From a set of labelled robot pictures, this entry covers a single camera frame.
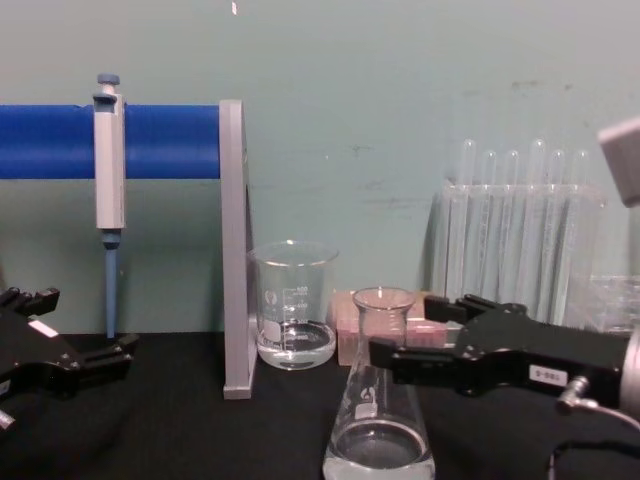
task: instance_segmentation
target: cable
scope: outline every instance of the cable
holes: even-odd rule
[[[618,410],[613,410],[610,408],[602,407],[592,399],[578,399],[573,402],[571,405],[572,408],[577,408],[584,411],[602,413],[603,415],[609,415],[611,417],[617,418],[621,420],[628,426],[631,426],[636,432],[640,433],[640,423],[635,419],[626,415]],[[622,455],[627,455],[634,458],[640,458],[640,447],[631,446],[624,444],[622,442],[577,442],[577,441],[567,441],[558,445],[551,455],[549,456],[549,460],[547,462],[547,480],[555,480],[555,464],[557,460],[560,458],[562,454],[571,449],[581,449],[581,450],[610,450],[614,452],[618,452]]]

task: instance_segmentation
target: clear plastic container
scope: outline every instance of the clear plastic container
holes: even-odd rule
[[[413,385],[393,382],[391,371],[371,366],[369,338],[404,345],[413,293],[367,288],[353,295],[360,338],[327,446],[325,480],[433,480],[435,463]]]
[[[631,336],[640,325],[640,276],[592,276],[581,302],[572,297],[573,325],[615,335]]]
[[[286,240],[249,253],[255,269],[258,354],[285,370],[329,360],[336,334],[327,323],[338,251],[317,242]]]

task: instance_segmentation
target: pipette stand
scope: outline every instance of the pipette stand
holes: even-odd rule
[[[251,398],[255,370],[255,280],[247,253],[253,248],[244,110],[238,100],[219,109],[220,196],[224,277],[224,398]]]
[[[256,321],[253,278],[247,260],[252,235],[243,103],[127,104],[124,109],[127,180],[220,179],[226,373],[223,395],[225,399],[251,398]],[[0,106],[0,180],[93,181],[93,115],[93,105]]]

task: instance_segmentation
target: white label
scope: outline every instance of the white label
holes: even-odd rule
[[[44,323],[42,323],[40,320],[33,320],[32,322],[29,322],[29,325],[32,328],[35,328],[40,333],[42,333],[43,335],[46,335],[49,338],[53,338],[53,337],[58,335],[58,332],[56,332],[50,326],[45,325]]]
[[[273,306],[278,303],[278,296],[276,295],[276,292],[272,292],[271,290],[264,292],[264,299],[267,302],[267,305]]]
[[[15,422],[15,419],[11,415],[0,410],[0,428],[6,430],[13,422]]]
[[[355,411],[356,420],[360,420],[361,418],[375,417],[377,414],[378,414],[377,403],[361,403],[359,405],[356,405],[356,411]]]
[[[562,370],[539,367],[538,365],[529,366],[529,379],[534,382],[566,387],[567,383],[569,383],[567,377],[567,372],[563,372]]]
[[[6,382],[0,383],[0,397],[9,391],[10,386],[11,386],[11,380],[7,380]]]
[[[280,342],[282,340],[282,332],[280,330],[280,324],[273,320],[264,320],[262,322],[262,334],[264,338],[272,342]]]

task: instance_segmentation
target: flask neck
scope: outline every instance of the flask neck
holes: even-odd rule
[[[408,308],[380,311],[367,307],[358,307],[359,336],[358,358],[361,363],[369,364],[369,340],[372,337],[393,340],[397,346],[404,346],[407,336]]]

